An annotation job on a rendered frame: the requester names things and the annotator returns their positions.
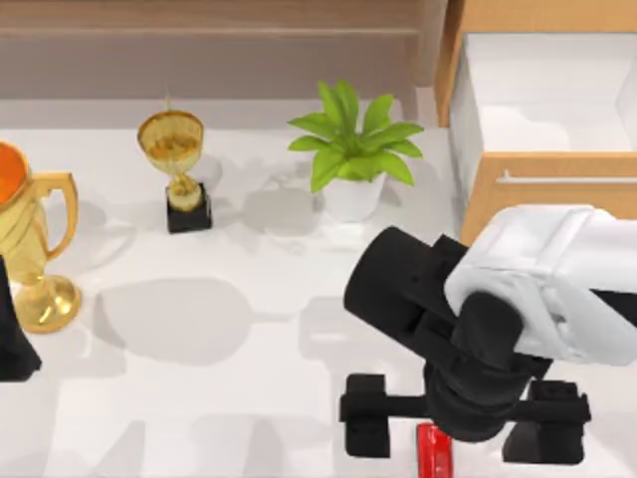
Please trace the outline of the red can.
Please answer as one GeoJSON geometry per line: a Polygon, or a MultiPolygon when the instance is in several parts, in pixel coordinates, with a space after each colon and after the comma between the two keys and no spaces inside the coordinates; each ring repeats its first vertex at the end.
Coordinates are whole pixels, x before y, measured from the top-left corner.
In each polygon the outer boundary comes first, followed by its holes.
{"type": "Polygon", "coordinates": [[[454,478],[452,440],[432,423],[416,427],[417,478],[454,478]]]}

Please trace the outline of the pale wooden drawer front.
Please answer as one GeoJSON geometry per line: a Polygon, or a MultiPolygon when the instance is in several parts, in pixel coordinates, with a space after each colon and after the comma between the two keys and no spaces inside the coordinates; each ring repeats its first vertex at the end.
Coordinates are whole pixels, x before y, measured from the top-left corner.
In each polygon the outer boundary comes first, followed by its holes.
{"type": "Polygon", "coordinates": [[[510,208],[549,217],[591,206],[637,219],[637,185],[496,183],[506,169],[517,176],[637,176],[637,151],[483,153],[463,220],[464,244],[472,244],[494,216],[510,208]]]}

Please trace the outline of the green plant in white pot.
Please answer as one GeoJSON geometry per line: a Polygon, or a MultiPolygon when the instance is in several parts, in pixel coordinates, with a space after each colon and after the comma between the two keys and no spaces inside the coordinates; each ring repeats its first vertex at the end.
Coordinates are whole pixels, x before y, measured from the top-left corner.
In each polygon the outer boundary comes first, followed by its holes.
{"type": "Polygon", "coordinates": [[[318,93],[321,111],[288,121],[304,132],[288,150],[313,155],[310,189],[321,196],[325,212],[340,222],[359,222],[376,210],[386,178],[415,184],[406,160],[423,157],[411,137],[424,128],[391,119],[391,94],[363,108],[357,91],[345,80],[333,86],[320,81],[318,93]]]}

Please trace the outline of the pulled-out drawer white inside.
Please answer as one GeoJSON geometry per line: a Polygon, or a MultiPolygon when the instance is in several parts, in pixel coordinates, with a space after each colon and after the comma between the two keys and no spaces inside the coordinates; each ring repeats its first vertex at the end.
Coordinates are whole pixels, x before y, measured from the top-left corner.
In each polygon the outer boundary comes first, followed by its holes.
{"type": "Polygon", "coordinates": [[[468,35],[449,129],[462,225],[485,152],[637,151],[637,33],[468,35]]]}

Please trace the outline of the wooden cupboard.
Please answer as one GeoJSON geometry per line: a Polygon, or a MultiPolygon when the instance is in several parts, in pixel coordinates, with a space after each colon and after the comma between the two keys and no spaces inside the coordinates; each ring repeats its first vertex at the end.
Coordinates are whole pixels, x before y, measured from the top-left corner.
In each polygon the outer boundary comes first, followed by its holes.
{"type": "Polygon", "coordinates": [[[434,81],[438,126],[449,125],[468,33],[637,33],[637,0],[449,0],[434,81]]]}

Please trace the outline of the small gold trophy black base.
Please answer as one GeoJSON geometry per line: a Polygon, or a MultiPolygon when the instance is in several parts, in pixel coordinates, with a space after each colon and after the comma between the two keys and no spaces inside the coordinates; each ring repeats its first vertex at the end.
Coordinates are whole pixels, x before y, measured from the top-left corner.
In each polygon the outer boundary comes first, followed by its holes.
{"type": "Polygon", "coordinates": [[[201,159],[205,127],[191,112],[175,109],[170,97],[163,110],[138,128],[137,143],[148,162],[167,174],[167,230],[171,234],[209,230],[213,226],[211,199],[204,183],[188,172],[201,159]]]}

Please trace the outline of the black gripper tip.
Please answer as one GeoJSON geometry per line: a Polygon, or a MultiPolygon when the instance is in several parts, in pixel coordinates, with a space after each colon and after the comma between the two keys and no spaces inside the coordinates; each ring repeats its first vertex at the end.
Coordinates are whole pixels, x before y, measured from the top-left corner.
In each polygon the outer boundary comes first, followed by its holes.
{"type": "Polygon", "coordinates": [[[0,382],[27,381],[41,365],[18,322],[4,258],[0,255],[0,382]]]}

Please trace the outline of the wooden open shelf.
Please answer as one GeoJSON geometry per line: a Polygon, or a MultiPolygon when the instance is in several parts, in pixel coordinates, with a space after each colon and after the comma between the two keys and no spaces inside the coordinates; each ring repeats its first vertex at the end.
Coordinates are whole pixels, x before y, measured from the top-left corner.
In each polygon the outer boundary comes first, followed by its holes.
{"type": "Polygon", "coordinates": [[[0,0],[0,98],[295,99],[433,81],[447,0],[0,0]]]}

